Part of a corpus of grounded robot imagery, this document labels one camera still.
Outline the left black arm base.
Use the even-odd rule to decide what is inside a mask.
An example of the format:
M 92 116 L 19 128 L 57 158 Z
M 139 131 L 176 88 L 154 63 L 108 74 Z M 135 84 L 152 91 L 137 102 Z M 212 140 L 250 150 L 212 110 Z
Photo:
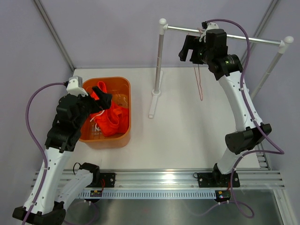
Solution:
M 91 163 L 75 163 L 73 166 L 73 173 L 75 173 L 75 165 L 79 164 L 78 170 L 85 169 L 93 174 L 92 182 L 87 188 L 113 188 L 115 185 L 116 173 L 101 172 L 98 165 Z

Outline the orange shorts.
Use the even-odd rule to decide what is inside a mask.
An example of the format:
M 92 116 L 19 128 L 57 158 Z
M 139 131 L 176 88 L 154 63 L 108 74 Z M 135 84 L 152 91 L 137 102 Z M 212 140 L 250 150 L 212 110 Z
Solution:
M 117 89 L 112 91 L 112 105 L 100 114 L 91 114 L 94 129 L 105 137 L 124 134 L 129 129 L 129 97 Z

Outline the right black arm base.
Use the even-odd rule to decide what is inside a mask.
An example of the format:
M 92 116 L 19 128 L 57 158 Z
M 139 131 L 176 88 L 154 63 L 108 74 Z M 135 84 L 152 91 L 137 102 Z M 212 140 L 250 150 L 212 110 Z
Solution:
M 239 188 L 240 180 L 238 174 L 234 171 L 231 178 L 231 173 L 222 174 L 214 165 L 212 172 L 195 172 L 193 177 L 197 179 L 200 188 Z

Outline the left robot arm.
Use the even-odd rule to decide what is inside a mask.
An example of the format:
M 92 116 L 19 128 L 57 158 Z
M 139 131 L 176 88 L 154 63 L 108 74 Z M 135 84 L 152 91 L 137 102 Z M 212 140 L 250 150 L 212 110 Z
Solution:
M 14 209 L 13 218 L 22 224 L 61 225 L 75 198 L 87 187 L 101 181 L 99 167 L 83 163 L 79 172 L 58 192 L 58 184 L 66 163 L 72 156 L 81 136 L 81 128 L 91 114 L 111 107 L 112 95 L 99 87 L 92 87 L 98 97 L 84 89 L 78 94 L 68 93 L 59 100 L 52 127 L 47 134 L 43 163 L 34 188 L 23 206 Z

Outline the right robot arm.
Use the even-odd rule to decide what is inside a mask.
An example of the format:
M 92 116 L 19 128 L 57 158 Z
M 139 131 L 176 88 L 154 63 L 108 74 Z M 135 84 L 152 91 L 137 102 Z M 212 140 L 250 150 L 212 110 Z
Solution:
M 226 188 L 233 184 L 239 187 L 235 162 L 244 153 L 249 152 L 264 140 L 261 134 L 270 134 L 270 124 L 263 123 L 256 113 L 248 90 L 241 77 L 243 71 L 240 59 L 235 54 L 228 54 L 227 34 L 223 29 L 206 31 L 204 37 L 186 35 L 183 48 L 179 53 L 181 61 L 186 61 L 188 51 L 192 50 L 190 62 L 206 64 L 209 71 L 223 88 L 232 109 L 236 130 L 225 136 L 227 148 L 212 172 L 197 174 L 201 188 Z

